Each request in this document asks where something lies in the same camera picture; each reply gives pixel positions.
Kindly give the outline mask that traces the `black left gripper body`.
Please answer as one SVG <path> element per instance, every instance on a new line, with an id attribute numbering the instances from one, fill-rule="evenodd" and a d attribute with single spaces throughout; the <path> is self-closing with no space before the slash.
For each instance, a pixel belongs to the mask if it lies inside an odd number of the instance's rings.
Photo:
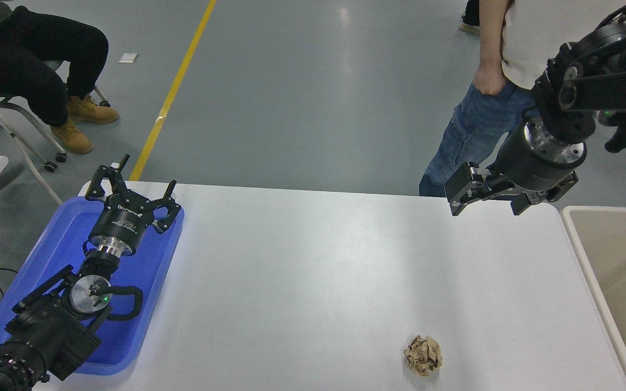
<path id="1" fill-rule="evenodd" d="M 136 253 L 153 213 L 147 208 L 149 198 L 130 191 L 126 195 L 112 194 L 104 201 L 104 208 L 89 233 L 89 240 L 95 247 L 113 238 L 124 243 L 122 255 Z"/>

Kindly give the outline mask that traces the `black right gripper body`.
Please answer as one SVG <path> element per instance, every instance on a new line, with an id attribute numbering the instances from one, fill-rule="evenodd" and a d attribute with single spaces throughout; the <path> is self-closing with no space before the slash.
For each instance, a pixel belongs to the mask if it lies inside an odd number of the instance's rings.
<path id="1" fill-rule="evenodd" d="M 524 125 L 509 134 L 491 168 L 530 191 L 549 190 L 574 169 L 575 144 L 555 138 L 544 125 Z"/>

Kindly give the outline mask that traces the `standing person's right hand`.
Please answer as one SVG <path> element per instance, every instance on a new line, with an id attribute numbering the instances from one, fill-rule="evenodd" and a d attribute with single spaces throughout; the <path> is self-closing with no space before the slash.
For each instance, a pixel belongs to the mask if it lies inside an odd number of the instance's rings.
<path id="1" fill-rule="evenodd" d="M 472 84 L 482 94 L 497 96 L 507 82 L 501 62 L 495 62 L 495 64 L 479 64 L 473 76 Z"/>

